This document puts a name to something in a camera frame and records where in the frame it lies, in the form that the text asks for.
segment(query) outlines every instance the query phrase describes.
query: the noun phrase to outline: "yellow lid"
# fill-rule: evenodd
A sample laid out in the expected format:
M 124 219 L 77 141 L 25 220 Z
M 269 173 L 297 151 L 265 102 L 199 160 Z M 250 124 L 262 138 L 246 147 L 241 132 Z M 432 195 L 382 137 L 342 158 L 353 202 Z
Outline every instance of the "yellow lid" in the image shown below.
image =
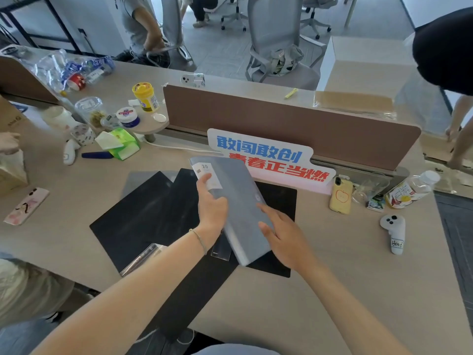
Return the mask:
M 137 98 L 148 98 L 154 95 L 153 86 L 148 82 L 140 82 L 133 86 L 132 91 Z

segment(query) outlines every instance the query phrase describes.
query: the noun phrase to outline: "gray folder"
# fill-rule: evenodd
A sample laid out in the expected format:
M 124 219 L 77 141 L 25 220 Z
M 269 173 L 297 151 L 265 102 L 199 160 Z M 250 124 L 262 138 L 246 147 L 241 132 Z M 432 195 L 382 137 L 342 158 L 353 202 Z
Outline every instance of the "gray folder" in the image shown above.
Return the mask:
M 215 197 L 228 199 L 225 234 L 238 262 L 246 266 L 270 251 L 266 238 L 258 227 L 262 221 L 273 227 L 268 216 L 257 206 L 265 203 L 250 172 L 241 160 L 199 156 L 190 159 L 197 177 L 212 173 L 208 189 Z

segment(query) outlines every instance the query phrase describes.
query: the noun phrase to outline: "pink phone case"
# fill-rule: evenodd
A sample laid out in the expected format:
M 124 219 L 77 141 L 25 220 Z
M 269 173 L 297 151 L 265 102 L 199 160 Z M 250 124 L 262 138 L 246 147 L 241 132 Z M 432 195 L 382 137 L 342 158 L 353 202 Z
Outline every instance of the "pink phone case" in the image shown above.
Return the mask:
M 16 207 L 7 215 L 4 222 L 20 225 L 28 219 L 30 214 L 46 199 L 49 191 L 43 188 L 34 188 Z

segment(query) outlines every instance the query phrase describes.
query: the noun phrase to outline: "white sign with chinese characters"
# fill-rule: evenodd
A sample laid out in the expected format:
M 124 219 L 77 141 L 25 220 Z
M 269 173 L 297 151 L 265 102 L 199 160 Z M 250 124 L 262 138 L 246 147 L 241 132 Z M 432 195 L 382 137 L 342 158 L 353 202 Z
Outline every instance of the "white sign with chinese characters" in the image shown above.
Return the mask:
M 312 148 L 299 144 L 216 130 L 207 131 L 209 146 L 245 162 L 253 178 L 330 194 L 335 169 L 310 163 Z

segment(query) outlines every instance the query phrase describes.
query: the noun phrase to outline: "yellow container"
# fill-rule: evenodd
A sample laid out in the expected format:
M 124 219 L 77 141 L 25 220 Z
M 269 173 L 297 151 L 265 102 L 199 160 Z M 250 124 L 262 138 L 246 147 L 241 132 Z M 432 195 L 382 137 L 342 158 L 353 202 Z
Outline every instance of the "yellow container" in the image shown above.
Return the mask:
M 153 86 L 148 82 L 140 82 L 133 86 L 133 94 L 141 103 L 141 107 L 146 112 L 154 112 L 159 108 Z

